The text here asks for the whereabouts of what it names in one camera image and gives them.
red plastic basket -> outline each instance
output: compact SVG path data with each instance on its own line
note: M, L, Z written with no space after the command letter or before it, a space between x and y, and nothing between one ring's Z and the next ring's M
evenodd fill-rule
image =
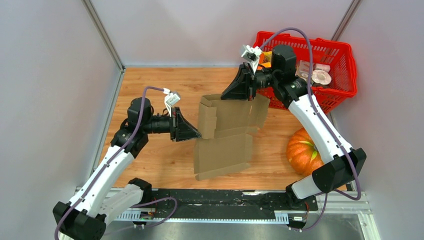
M262 45L273 32L260 31L257 33L255 46ZM263 49L264 52L272 51L276 45L290 45L294 49L297 61L309 61L308 46L304 38L290 36L288 33L277 35ZM331 83L329 88L312 87L316 100L324 113L329 113L346 98L351 98L357 93L357 69L352 48L349 44L338 41L329 41L321 38L310 39L312 45L313 63L330 65ZM259 89L259 94L271 99L269 107L286 109L276 99L271 87Z

cardboard box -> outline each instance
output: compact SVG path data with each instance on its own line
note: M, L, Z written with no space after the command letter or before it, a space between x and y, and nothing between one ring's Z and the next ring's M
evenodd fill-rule
M250 167L253 133L264 126L270 100L221 100L221 94L204 95L198 112L198 138L194 147L197 180L240 172Z

wooden table surface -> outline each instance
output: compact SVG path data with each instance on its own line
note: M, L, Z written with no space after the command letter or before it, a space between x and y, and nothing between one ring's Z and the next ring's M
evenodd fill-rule
M123 78L115 110L103 147L104 158L110 141L127 117L128 106L142 95L145 86L168 88L181 95L178 106L183 116L195 127L198 124L199 101L202 95L221 93L234 79L237 68L128 68ZM164 94L148 90L155 112L165 108ZM173 142L168 133L149 134L149 142L115 183L124 187L129 180L140 178L153 188L176 189L241 189L283 190L302 178L286 159L290 136L302 128L288 111L268 109L265 125L253 138L251 167L239 173L197 181L193 160L195 140Z

orange object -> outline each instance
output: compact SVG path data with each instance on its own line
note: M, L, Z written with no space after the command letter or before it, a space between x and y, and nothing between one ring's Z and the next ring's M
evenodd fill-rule
M271 67L271 62L263 62L263 63L259 63L260 65L264 66L265 68L270 68Z
M305 177L324 165L320 153L304 128L296 131L290 138L285 154L296 173Z
M274 33L260 31L256 35L256 42L253 47L262 45L265 40ZM282 33L274 37L272 41L263 48L264 52L272 51L276 45L289 45L296 54L296 60L309 61L309 53L306 40L300 37L291 36L289 33ZM338 41L324 40L322 38L310 39L312 45L313 63L330 66L331 83L329 88L313 86L312 91L316 100L324 113L329 113L346 98L352 98L357 93L357 69L352 48L349 44ZM274 95L272 87L259 89L259 94L271 99L270 108L285 109Z

pumpkin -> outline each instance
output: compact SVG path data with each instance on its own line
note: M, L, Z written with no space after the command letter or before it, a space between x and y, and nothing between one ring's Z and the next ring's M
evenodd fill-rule
M290 138L285 155L296 173L305 177L324 165L312 138L304 128L296 131Z

